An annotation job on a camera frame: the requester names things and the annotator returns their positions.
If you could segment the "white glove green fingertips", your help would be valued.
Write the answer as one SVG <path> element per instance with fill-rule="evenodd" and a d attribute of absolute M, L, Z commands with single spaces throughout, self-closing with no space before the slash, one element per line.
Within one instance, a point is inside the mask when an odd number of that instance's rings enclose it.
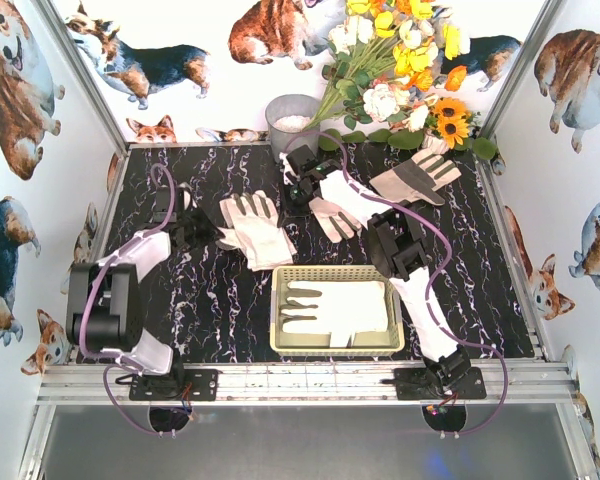
<path fill-rule="evenodd" d="M 253 194 L 232 194 L 219 202 L 227 224 L 216 244 L 225 250 L 240 250 L 251 271 L 272 270 L 293 263 L 296 249 L 278 226 L 274 202 L 262 190 Z"/>

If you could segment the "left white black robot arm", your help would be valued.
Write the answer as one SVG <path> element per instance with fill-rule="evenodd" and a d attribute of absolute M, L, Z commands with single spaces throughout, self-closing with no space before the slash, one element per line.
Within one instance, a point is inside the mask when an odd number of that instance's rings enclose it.
<path fill-rule="evenodd" d="M 192 187 L 161 187 L 149 221 L 123 246 L 69 275 L 66 332 L 83 358 L 111 360 L 138 375 L 171 372 L 175 353 L 145 327 L 141 281 L 177 252 L 190 252 L 222 237 L 197 206 Z"/>

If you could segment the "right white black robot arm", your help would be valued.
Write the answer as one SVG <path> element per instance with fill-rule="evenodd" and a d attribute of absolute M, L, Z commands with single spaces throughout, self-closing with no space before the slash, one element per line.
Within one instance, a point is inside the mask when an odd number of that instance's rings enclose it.
<path fill-rule="evenodd" d="M 404 203 L 386 200 L 349 177 L 339 162 L 320 163 L 306 145 L 281 153 L 279 160 L 292 203 L 326 200 L 365 228 L 372 264 L 394 286 L 416 329 L 429 382 L 449 393 L 468 374 L 471 362 L 429 286 L 420 222 Z"/>

